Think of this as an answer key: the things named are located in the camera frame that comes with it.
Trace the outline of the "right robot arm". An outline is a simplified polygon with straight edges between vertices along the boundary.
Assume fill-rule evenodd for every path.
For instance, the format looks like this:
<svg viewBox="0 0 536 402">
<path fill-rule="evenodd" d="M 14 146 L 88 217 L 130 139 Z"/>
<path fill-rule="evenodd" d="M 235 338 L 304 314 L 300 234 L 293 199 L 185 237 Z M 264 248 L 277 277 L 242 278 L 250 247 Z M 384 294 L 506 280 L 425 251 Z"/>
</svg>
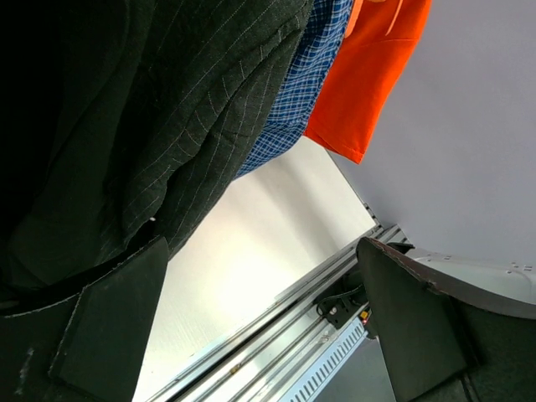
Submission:
<svg viewBox="0 0 536 402">
<path fill-rule="evenodd" d="M 535 318 L 535 265 L 501 265 L 423 249 L 405 256 L 413 260 L 410 272 L 437 291 L 496 314 Z"/>
</svg>

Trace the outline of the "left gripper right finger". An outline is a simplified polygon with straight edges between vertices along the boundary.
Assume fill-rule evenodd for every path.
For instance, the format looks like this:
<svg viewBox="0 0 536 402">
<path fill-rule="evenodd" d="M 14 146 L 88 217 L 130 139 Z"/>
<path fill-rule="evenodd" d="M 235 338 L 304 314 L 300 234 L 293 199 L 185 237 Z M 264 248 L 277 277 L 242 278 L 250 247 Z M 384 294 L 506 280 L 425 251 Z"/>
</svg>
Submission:
<svg viewBox="0 0 536 402">
<path fill-rule="evenodd" d="M 358 266 L 398 401 L 533 401 L 535 306 L 362 238 Z"/>
</svg>

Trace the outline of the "orange hanger of plaid shirt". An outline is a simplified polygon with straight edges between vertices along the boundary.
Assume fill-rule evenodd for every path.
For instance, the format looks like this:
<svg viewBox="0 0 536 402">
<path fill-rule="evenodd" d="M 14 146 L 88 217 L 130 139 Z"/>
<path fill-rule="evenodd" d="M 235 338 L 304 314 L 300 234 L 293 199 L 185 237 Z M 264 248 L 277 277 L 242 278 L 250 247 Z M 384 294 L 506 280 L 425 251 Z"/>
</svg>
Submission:
<svg viewBox="0 0 536 402">
<path fill-rule="evenodd" d="M 370 3 L 385 3 L 386 0 L 368 0 Z M 392 12 L 392 17 L 391 17 L 391 20 L 390 20 L 390 23 L 389 23 L 389 26 L 385 32 L 385 35 L 389 35 L 390 32 L 392 31 L 394 25 L 395 25 L 395 22 L 397 20 L 397 17 L 399 16 L 399 13 L 400 13 L 400 10 L 402 8 L 402 5 L 403 5 L 403 2 L 404 0 L 397 0 L 396 1 L 396 6 L 394 8 L 394 11 Z"/>
</svg>

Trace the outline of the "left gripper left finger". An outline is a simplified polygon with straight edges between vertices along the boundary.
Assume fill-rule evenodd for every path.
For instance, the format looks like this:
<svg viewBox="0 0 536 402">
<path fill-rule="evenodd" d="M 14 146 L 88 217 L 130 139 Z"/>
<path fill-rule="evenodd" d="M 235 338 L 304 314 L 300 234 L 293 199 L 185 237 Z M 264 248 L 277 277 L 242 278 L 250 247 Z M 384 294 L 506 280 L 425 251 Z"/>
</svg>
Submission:
<svg viewBox="0 0 536 402">
<path fill-rule="evenodd" d="M 167 267 L 157 237 L 44 289 L 2 289 L 1 399 L 132 400 Z"/>
</svg>

